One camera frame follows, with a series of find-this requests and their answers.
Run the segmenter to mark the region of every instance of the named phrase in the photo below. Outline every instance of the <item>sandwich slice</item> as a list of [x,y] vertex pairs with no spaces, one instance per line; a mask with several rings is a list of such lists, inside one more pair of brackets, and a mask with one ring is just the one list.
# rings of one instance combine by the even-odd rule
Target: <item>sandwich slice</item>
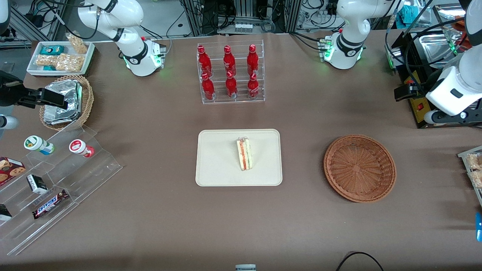
[[251,156],[251,146],[247,137],[240,137],[236,140],[238,145],[238,154],[240,156],[241,170],[250,170],[253,168],[253,158]]

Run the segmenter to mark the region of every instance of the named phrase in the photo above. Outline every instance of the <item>foil-wrapped food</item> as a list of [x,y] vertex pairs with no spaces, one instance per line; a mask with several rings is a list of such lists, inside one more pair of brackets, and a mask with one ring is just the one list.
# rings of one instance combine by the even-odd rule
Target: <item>foil-wrapped food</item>
[[62,94],[68,103],[67,109],[45,106],[43,120],[46,124],[56,125],[70,123],[82,114],[82,85],[77,80],[53,82],[45,87],[48,90]]

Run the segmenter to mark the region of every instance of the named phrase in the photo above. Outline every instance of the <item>wicker basket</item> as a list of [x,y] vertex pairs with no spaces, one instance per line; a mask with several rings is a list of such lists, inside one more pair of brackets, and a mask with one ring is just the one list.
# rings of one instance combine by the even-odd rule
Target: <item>wicker basket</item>
[[[94,103],[94,94],[92,92],[92,87],[90,86],[89,81],[87,81],[87,79],[85,77],[81,76],[81,75],[63,76],[63,77],[55,80],[55,82],[69,80],[69,79],[77,80],[82,85],[82,114],[76,121],[74,121],[74,123],[78,124],[79,126],[82,126],[87,121],[87,119],[89,118],[90,112],[92,110],[92,104]],[[47,128],[50,128],[50,129],[53,129],[53,130],[56,130],[56,131],[60,131],[64,127],[66,127],[67,125],[70,124],[70,123],[62,123],[62,124],[56,124],[56,125],[48,125],[43,120],[44,113],[45,113],[45,106],[41,106],[40,107],[40,121]]]
[[397,178],[395,162],[387,149],[364,135],[336,139],[325,153],[323,167],[336,192],[358,203],[383,199]]

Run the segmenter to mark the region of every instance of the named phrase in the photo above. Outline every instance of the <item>brown table surface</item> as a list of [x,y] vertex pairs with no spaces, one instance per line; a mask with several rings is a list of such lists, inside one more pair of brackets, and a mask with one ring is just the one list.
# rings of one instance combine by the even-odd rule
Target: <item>brown table surface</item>
[[[175,40],[165,69],[145,78],[126,69],[114,43],[97,43],[86,124],[125,167],[20,255],[0,251],[0,263],[12,264],[1,270],[229,271],[255,263],[259,271],[334,271],[355,250],[385,270],[480,270],[480,207],[456,154],[482,145],[482,134],[417,130],[407,102],[393,98],[400,80],[389,71],[383,36],[372,31],[350,70],[320,63],[316,51],[287,34]],[[203,105],[196,44],[260,38],[266,102]],[[53,80],[27,75],[25,86]],[[7,157],[23,157],[31,134],[54,134],[38,109],[13,114],[21,124],[0,140]],[[200,131],[256,128],[280,132],[279,186],[196,184]],[[326,181],[325,150],[346,134],[371,136],[392,154],[398,177],[383,200],[352,203]],[[366,256],[345,265],[377,270]]]

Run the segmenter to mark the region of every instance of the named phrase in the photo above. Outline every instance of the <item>blue object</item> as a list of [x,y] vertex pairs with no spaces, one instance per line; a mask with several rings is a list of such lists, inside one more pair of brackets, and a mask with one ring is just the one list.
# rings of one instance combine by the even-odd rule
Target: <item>blue object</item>
[[482,242],[482,217],[479,212],[475,213],[475,238]]
[[57,70],[54,66],[49,65],[49,66],[43,66],[43,70]]
[[418,7],[403,6],[395,17],[397,28],[408,28],[418,16]]
[[43,46],[40,50],[40,54],[46,55],[60,55],[63,52],[64,47],[62,45]]

